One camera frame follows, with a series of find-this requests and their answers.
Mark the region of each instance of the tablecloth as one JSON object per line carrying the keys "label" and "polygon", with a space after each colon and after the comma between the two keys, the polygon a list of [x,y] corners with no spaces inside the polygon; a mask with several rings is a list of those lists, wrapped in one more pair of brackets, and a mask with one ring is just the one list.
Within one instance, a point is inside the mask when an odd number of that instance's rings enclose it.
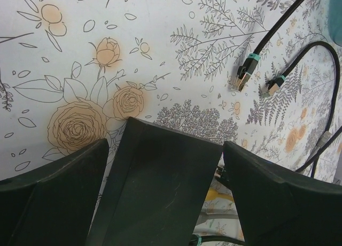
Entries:
{"label": "tablecloth", "polygon": [[[332,43],[329,0],[306,0],[266,44],[246,88],[230,89],[238,66],[294,1],[0,0],[0,179],[99,138],[111,146],[107,176],[129,116],[301,166],[327,122],[330,54],[312,49],[279,92],[260,93],[303,46]],[[342,125],[341,97],[331,132]],[[333,180],[341,148],[339,138],[321,156],[317,179]],[[204,204],[210,213],[233,208],[223,199]],[[232,220],[196,231],[242,237]]]}

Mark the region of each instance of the light blue container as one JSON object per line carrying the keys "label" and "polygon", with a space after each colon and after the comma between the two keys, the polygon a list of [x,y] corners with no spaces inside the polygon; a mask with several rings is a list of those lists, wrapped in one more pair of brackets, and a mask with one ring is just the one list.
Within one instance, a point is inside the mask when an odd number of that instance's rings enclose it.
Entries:
{"label": "light blue container", "polygon": [[342,0],[329,0],[328,29],[331,39],[342,46]]}

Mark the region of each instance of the floral tablecloth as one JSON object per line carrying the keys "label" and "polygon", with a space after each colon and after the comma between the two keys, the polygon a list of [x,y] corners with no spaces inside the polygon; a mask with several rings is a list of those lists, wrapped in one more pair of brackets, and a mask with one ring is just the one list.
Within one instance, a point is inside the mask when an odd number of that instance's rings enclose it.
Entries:
{"label": "floral tablecloth", "polygon": [[[244,91],[229,89],[237,67],[294,1],[0,0],[0,179],[105,137],[108,174],[129,116],[299,167],[327,122],[329,53],[312,49],[280,92],[267,99],[260,92],[307,43],[331,42],[329,0],[306,0],[267,43]],[[341,97],[331,132],[342,125]],[[341,148],[339,138],[321,156],[317,179],[333,180]],[[204,204],[210,213],[233,208],[222,199]],[[235,220],[196,231],[242,237]]]}

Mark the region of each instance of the teal cable band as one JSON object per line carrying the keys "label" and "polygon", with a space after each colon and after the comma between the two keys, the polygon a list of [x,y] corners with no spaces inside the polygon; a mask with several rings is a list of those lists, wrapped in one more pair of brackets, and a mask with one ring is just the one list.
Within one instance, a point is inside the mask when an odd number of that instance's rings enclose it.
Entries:
{"label": "teal cable band", "polygon": [[258,62],[259,62],[259,60],[260,60],[260,56],[259,56],[258,54],[252,53],[252,54],[250,54],[248,57],[249,57],[249,58],[253,58],[253,59],[255,59],[255,60],[258,61]]}
{"label": "teal cable band", "polygon": [[196,234],[197,238],[198,238],[198,243],[197,246],[201,246],[202,245],[202,237],[199,236],[198,234]]}

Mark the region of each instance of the flower stem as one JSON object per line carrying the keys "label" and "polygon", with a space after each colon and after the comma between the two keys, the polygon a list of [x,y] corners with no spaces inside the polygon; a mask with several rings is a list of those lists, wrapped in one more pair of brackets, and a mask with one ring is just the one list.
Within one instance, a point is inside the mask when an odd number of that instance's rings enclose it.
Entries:
{"label": "flower stem", "polygon": [[103,68],[103,66],[100,66],[100,70],[98,71],[98,75],[97,75],[97,80],[100,79],[100,73],[101,73],[101,71],[102,71],[102,68]]}

